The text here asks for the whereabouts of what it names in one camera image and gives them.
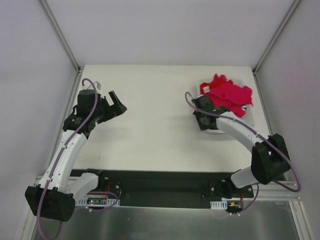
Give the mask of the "magenta pink t shirt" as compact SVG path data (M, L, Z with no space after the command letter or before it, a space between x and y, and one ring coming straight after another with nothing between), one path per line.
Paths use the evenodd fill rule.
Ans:
M234 84L231 80L218 80L218 85L210 88L205 93L217 107L226 107L233 112L237 117L242 118L246 112L243 106L252 105L252 89L248 86L240 87Z

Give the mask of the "white plastic laundry basket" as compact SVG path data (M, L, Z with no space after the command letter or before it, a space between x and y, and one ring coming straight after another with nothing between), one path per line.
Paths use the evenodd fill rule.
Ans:
M197 95L201 94L200 91L200 85L204 82L208 82L210 79L209 78L203 78L203 79L199 79L195 81L195 86L196 86L196 93ZM233 81L233 83L239 87L244 87L246 86L246 82L243 79L240 78L232 78L231 79ZM253 111L252 111L253 106L252 105L243 105L242 109L245 111L245 115L241 118L241 120L243 122L245 122L246 124L254 127L255 123L254 123L254 118L253 118ZM205 132L209 133L209 134L225 134L224 131L222 130L218 130L218 129L206 129Z

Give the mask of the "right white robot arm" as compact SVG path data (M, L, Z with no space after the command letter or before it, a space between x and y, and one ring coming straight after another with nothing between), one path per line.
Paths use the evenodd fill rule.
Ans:
M292 169L284 138L279 134L263 135L245 123L231 110L215 107L206 95L187 101L202 131L222 131L251 153L250 165L232 173L226 180L225 192L237 197L252 184L267 185Z

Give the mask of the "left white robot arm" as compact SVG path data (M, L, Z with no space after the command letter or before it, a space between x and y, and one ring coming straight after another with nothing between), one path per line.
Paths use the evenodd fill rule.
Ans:
M25 191L34 216L67 222L73 215L76 203L86 194L92 191L99 195L105 191L102 171L97 169L87 169L74 183L68 182L91 131L97 124L118 117L127 110L114 91L108 94L113 104L92 89L78 93L77 104L63 123L61 140L48 169L36 186L28 186Z

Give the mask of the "red t shirt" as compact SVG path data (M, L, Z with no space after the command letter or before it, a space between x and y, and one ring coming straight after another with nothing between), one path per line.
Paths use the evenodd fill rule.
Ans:
M201 94L204 94L207 90L211 90L214 88L218 88L219 86L225 84L225 83L230 83L233 84L233 81L228 79L224 74L218 75L217 73L213 76L211 82L202 82L199 85L199 90Z

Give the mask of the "left aluminium frame post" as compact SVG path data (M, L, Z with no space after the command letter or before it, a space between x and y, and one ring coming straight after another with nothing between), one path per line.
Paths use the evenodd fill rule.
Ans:
M73 51L64 35L62 32L62 29L48 3L47 0L39 0L38 1L41 8L43 9L43 12L45 16L47 17L50 26L52 27L52 30L54 34L56 35L62 49L64 50L67 58L69 59L71 65L73 66L74 70L78 73L81 71L81 66L79 65L78 61L75 58L75 55L73 54Z

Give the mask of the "aluminium frame post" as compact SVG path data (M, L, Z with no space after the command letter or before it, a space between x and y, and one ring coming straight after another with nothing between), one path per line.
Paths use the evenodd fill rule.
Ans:
M47 0L39 0L38 1L41 8L43 9L43 12L45 16L47 17L50 26L52 27L52 30L54 34L56 35L62 49L64 50L67 58L69 59L71 65L73 66L74 70L78 73L81 71L81 66L79 65L78 61L75 58L75 55L73 54L73 51L64 35L62 32L62 29L48 3Z
M283 18L281 19L278 27L276 28L275 32L273 33L270 41L268 42L266 48L264 49L262 55L258 59L258 61L257 61L256 65L254 66L254 68L252 69L252 73L253 73L254 76L257 75L257 73L259 72L259 70L263 66L265 60L267 59L267 57L269 55L269 53L272 51L273 47L277 43L278 39L280 38L280 36L284 32L285 28L289 24L291 18L293 17L293 15L295 14L295 12L297 11L298 7L300 6L300 4L302 2L303 2L302 0L293 0L292 3L290 4L289 8L287 9L287 11L285 12Z

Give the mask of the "right aluminium frame post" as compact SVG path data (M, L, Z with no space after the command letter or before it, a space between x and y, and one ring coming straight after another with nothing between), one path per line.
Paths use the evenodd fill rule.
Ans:
M285 28L289 24L291 18L293 17L293 15L295 14L295 12L297 11L298 7L300 6L300 4L302 2L303 2L302 0L293 0L292 3L290 4L289 8L287 9L287 11L285 12L283 18L281 19L278 27L276 28L275 32L273 33L270 41L268 42L266 48L264 49L262 55L258 59L258 61L257 61L256 65L254 66L254 68L252 69L252 73L253 73L254 76L257 75L257 73L259 72L259 70L263 66L265 60L267 59L267 57L269 55L269 53L272 51L273 47L277 43L278 39L280 38L280 36L284 32Z

